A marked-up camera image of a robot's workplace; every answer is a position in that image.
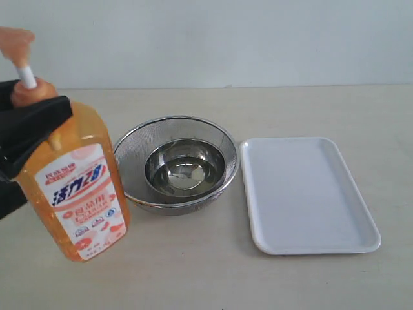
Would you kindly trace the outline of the orange dish soap pump bottle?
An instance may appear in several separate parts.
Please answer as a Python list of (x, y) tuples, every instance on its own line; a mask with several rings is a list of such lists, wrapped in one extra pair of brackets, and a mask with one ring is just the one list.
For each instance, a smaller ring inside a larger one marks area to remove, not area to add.
[[(1, 53), (17, 69), (13, 109), (62, 96), (30, 68), (29, 30), (1, 28)], [(70, 100), (72, 117), (42, 142), (12, 180), (61, 252), (85, 262), (106, 251), (130, 223), (108, 129), (90, 106)]]

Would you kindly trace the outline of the small stainless steel bowl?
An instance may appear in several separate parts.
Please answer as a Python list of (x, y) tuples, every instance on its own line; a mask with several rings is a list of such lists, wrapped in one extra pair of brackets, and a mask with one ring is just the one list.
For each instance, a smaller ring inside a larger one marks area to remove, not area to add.
[(175, 139), (148, 156), (145, 177), (148, 185), (162, 196), (196, 199), (223, 183), (225, 159), (221, 151), (207, 141)]

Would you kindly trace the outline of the steel mesh colander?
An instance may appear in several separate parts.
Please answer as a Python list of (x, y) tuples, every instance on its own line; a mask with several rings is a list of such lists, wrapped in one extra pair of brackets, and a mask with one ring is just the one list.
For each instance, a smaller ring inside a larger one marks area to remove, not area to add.
[[(146, 182), (148, 156), (159, 146), (183, 138), (207, 141), (217, 147), (225, 159), (223, 183), (196, 199), (162, 196)], [(167, 116), (134, 127), (116, 143), (114, 156), (125, 196), (140, 208), (165, 216), (188, 214), (210, 204), (230, 185), (239, 168), (239, 151), (233, 137), (223, 127), (193, 116)]]

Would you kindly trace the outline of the white rectangular plastic tray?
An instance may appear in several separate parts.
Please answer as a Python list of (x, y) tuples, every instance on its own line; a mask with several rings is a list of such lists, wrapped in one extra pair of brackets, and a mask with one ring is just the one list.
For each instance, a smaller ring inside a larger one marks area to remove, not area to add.
[(240, 145), (252, 239), (269, 255), (359, 254), (381, 235), (337, 145), (322, 137)]

